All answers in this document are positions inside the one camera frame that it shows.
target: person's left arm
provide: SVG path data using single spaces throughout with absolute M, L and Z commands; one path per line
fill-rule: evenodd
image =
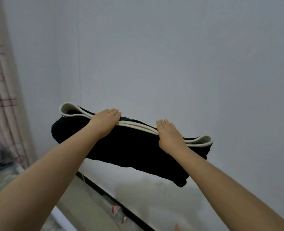
M 97 113 L 83 129 L 1 190 L 0 230 L 40 230 L 89 151 L 120 117 L 117 109 Z

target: curtain with pink pattern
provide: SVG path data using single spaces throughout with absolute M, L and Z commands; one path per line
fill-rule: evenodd
M 15 88 L 0 36 L 0 129 L 1 143 L 17 163 L 29 166 L 29 147 L 23 133 Z

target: forearm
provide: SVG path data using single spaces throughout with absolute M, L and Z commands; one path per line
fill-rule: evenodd
M 230 230 L 284 230 L 284 220 L 243 186 L 189 148 L 175 154 Z
M 5 187 L 0 192 L 0 230 L 40 230 L 97 140 L 86 126 Z

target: person's left hand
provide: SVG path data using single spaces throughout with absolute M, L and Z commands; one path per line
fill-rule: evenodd
M 92 128 L 92 132 L 96 132 L 101 139 L 111 132 L 113 127 L 119 122 L 121 114 L 118 109 L 105 109 L 96 113 L 87 124 L 87 127 Z

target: black fabric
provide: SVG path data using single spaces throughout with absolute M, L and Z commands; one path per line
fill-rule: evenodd
M 67 112 L 67 114 L 77 113 L 79 111 L 76 110 Z M 121 117 L 120 120 L 144 124 L 126 117 Z M 89 121 L 90 119 L 83 116 L 61 117 L 52 125 L 52 136 L 58 143 L 62 143 L 86 126 Z M 87 158 L 115 164 L 120 167 L 132 167 L 136 170 L 169 179 L 177 186 L 183 187 L 186 185 L 186 179 L 189 175 L 173 157 L 159 147 L 158 141 L 158 135 L 117 125 L 109 135 L 95 144 Z M 190 147 L 190 149 L 207 159 L 206 155 L 210 147 L 211 145 L 207 147 Z

